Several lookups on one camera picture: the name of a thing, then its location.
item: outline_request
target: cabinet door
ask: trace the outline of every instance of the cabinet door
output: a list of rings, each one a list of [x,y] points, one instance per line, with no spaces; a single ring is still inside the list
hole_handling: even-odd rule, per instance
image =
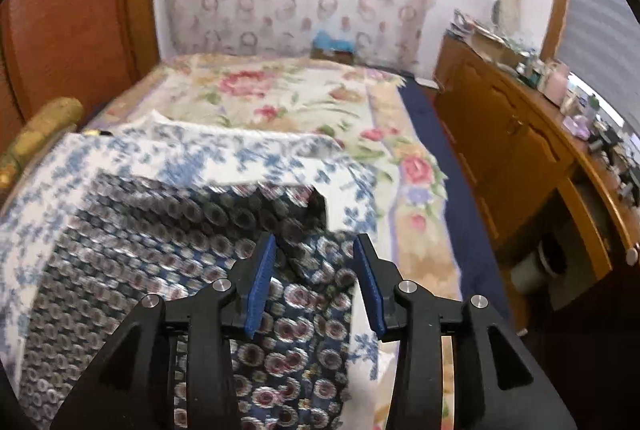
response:
[[[498,74],[473,58],[460,64],[447,85],[436,109],[476,187],[509,156],[522,103]]]
[[[440,86],[441,92],[452,90],[449,81],[455,69],[460,66],[460,60],[468,55],[468,47],[460,40],[452,38],[445,34],[442,38],[440,54],[438,55],[438,64],[433,72],[433,79]]]
[[[509,158],[478,190],[495,227],[494,239],[500,241],[542,206],[572,162],[540,116],[529,110],[521,121]]]

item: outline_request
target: cabinet handle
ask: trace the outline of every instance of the cabinet handle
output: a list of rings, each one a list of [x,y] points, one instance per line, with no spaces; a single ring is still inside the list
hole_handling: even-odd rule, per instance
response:
[[[511,117],[511,120],[509,121],[509,127],[507,129],[507,133],[509,135],[514,135],[523,126],[524,126],[524,123],[520,119],[518,119],[517,116],[513,116],[513,117]]]

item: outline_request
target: pink rose print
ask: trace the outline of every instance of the pink rose print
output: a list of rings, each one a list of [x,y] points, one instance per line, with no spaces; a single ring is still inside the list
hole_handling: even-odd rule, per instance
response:
[[[380,128],[372,128],[371,130],[360,132],[360,137],[369,141],[382,141],[384,136],[385,133]]]
[[[350,70],[349,72],[345,72],[344,74],[342,74],[342,79],[346,80],[358,79],[359,77],[361,76],[357,70]]]
[[[350,101],[352,103],[361,103],[364,101],[364,96],[360,92],[349,90],[344,85],[334,88],[329,92],[329,95],[338,101]]]
[[[273,121],[278,116],[278,110],[271,105],[264,105],[262,108],[256,108],[254,114],[261,115],[267,121]]]
[[[366,68],[365,74],[372,79],[376,79],[378,81],[386,81],[391,80],[393,78],[392,74],[388,72],[383,72],[382,70],[376,70],[375,68]]]
[[[433,168],[421,157],[409,155],[402,160],[401,164],[404,173],[413,184],[433,184]]]
[[[419,213],[415,213],[414,215],[412,215],[410,217],[410,221],[411,221],[411,227],[414,228],[416,231],[423,232],[425,229],[427,229],[427,219],[425,219]]]
[[[220,92],[235,97],[263,98],[271,88],[267,75],[262,70],[241,70],[226,76],[220,82]]]

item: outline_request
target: metal screw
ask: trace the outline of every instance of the metal screw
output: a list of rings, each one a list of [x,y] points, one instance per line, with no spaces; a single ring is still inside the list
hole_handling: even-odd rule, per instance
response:
[[[485,307],[487,307],[487,305],[489,305],[489,300],[487,300],[482,295],[473,295],[471,297],[471,305],[473,305],[473,307],[477,307],[478,309],[484,309]]]
[[[231,281],[226,278],[218,278],[215,282],[213,282],[213,289],[216,291],[224,292],[231,289]]]
[[[398,284],[398,289],[400,289],[403,293],[415,293],[418,289],[418,286],[415,284],[415,282],[411,282],[411,280],[402,280],[402,282]]]
[[[160,297],[158,295],[147,295],[142,299],[142,306],[150,309],[151,307],[156,307],[159,301]]]

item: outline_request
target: window blind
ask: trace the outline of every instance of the window blind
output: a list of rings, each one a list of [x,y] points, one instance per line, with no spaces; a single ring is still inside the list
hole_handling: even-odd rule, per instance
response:
[[[569,0],[557,58],[640,132],[640,24],[626,0]]]

